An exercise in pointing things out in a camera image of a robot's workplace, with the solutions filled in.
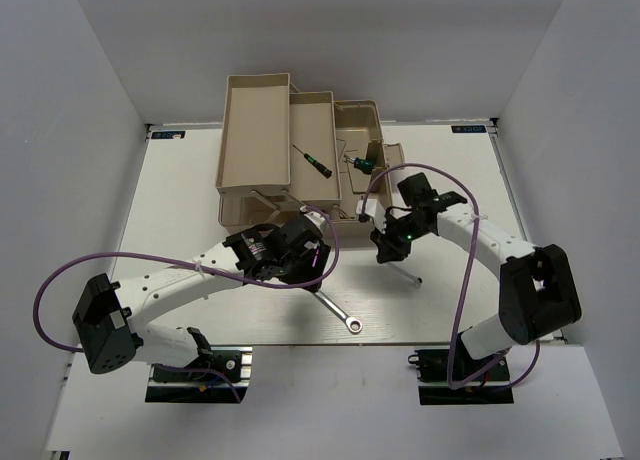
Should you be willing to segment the small combination wrench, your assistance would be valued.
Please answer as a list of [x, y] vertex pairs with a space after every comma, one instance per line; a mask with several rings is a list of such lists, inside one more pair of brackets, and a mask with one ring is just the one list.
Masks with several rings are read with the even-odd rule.
[[419, 288], [422, 285], [423, 281], [421, 277], [417, 275], [413, 275], [412, 273], [408, 272], [407, 270], [405, 270], [404, 268], [400, 267], [395, 263], [389, 263], [388, 266], [398, 274], [409, 279], [417, 288]]

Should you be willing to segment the stubby green screwdriver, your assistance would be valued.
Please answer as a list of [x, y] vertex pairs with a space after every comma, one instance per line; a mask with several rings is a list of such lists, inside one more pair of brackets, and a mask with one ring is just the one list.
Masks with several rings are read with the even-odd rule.
[[348, 155], [345, 155], [344, 159], [347, 163], [351, 164], [354, 169], [359, 170], [365, 175], [370, 175], [376, 168], [375, 162], [367, 159], [362, 159], [359, 157], [352, 158]]

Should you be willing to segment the large ratchet wrench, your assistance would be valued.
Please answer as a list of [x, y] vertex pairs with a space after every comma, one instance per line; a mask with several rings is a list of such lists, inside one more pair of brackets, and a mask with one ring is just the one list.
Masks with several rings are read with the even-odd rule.
[[313, 296], [327, 308], [335, 317], [337, 317], [347, 328], [347, 330], [357, 335], [362, 331], [362, 323], [359, 319], [349, 315], [341, 307], [339, 307], [328, 295], [322, 291], [313, 293]]

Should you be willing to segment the thin black green screwdriver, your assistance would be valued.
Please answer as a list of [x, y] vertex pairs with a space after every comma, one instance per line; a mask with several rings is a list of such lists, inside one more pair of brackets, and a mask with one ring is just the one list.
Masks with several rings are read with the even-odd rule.
[[324, 164], [322, 164], [321, 162], [319, 162], [318, 160], [316, 160], [314, 157], [312, 157], [311, 155], [309, 155], [308, 153], [302, 151], [299, 147], [297, 147], [296, 145], [293, 145], [293, 148], [296, 149], [299, 153], [301, 153], [304, 157], [304, 159], [310, 164], [312, 165], [321, 175], [323, 175], [325, 178], [330, 178], [332, 176], [332, 171], [326, 167]]

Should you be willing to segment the beige cantilever toolbox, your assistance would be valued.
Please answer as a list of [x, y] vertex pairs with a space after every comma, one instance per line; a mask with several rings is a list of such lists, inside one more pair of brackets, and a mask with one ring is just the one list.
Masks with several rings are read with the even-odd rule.
[[[325, 178], [293, 145], [332, 171]], [[344, 156], [374, 161], [365, 175]], [[388, 207], [389, 179], [374, 178], [404, 160], [383, 138], [372, 100], [337, 100], [330, 91], [301, 92], [287, 73], [227, 79], [216, 178], [218, 220], [230, 233], [251, 225], [282, 225], [304, 205], [328, 213], [342, 237], [366, 237], [356, 217], [363, 196]]]

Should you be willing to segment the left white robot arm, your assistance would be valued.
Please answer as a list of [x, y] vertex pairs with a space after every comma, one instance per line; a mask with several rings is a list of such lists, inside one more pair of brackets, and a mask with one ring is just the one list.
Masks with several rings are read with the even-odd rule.
[[121, 281], [92, 277], [72, 315], [90, 371], [107, 374], [136, 361], [202, 378], [212, 358], [204, 336], [194, 327], [164, 327], [156, 319], [249, 284], [313, 289], [330, 252], [323, 241], [327, 227], [320, 213], [302, 212], [282, 226], [261, 224], [233, 234], [185, 268], [169, 266]]

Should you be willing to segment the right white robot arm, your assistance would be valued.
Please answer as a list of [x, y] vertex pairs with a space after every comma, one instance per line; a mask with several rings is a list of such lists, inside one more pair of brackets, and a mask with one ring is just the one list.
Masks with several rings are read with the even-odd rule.
[[451, 354], [453, 370], [472, 379], [488, 357], [527, 345], [580, 320], [582, 308], [565, 251], [555, 244], [536, 246], [484, 219], [469, 196], [438, 193], [418, 173], [398, 185], [401, 216], [369, 196], [359, 201], [361, 222], [371, 221], [371, 239], [380, 264], [402, 262], [413, 241], [429, 234], [447, 240], [479, 261], [498, 280], [496, 314], [456, 335], [462, 346]]

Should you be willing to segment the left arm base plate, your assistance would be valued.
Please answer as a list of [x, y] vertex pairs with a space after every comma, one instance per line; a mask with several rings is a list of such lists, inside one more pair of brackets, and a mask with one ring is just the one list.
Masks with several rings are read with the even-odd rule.
[[251, 378], [252, 347], [212, 347], [187, 367], [151, 368], [146, 403], [239, 404]]

